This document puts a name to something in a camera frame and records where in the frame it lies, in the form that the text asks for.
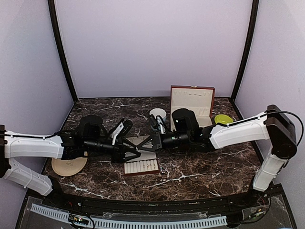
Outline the brown jewelry tray insert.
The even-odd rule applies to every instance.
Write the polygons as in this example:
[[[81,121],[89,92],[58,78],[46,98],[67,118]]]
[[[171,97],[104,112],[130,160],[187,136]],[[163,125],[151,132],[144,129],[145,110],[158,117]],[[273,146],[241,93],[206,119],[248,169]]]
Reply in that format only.
[[[155,152],[148,150],[148,148],[152,148],[149,143],[144,145],[144,149],[137,149],[136,151],[140,153],[139,156],[131,152],[126,153],[126,157],[136,156],[136,158],[124,163],[124,175],[126,177],[157,174],[160,172],[157,155]]]

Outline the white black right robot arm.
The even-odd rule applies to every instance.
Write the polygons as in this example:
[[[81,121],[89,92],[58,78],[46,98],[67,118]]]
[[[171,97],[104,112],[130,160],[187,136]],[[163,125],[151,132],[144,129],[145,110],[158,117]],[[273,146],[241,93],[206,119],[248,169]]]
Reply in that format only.
[[[247,119],[200,127],[193,111],[180,108],[172,113],[174,131],[164,134],[156,131],[137,147],[145,150],[145,145],[151,144],[149,149],[156,152],[188,146],[194,151],[209,153],[244,142],[270,140],[271,149],[253,179],[253,189],[243,197],[243,203],[253,207],[261,200],[261,192],[268,189],[281,168],[297,153],[300,142],[296,139],[295,125],[287,117],[288,113],[276,105],[269,105],[265,112]]]

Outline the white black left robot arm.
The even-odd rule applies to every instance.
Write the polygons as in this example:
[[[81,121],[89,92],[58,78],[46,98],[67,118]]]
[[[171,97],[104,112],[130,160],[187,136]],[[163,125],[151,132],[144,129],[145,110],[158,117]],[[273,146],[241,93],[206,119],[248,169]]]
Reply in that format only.
[[[125,138],[132,128],[130,120],[121,119],[110,131],[103,126],[103,119],[88,115],[70,132],[52,135],[23,135],[0,127],[0,176],[24,188],[36,191],[57,208],[67,204],[67,197],[54,178],[39,174],[20,164],[18,157],[48,157],[59,160],[97,157],[110,154],[112,162],[124,163],[139,158],[138,147]]]

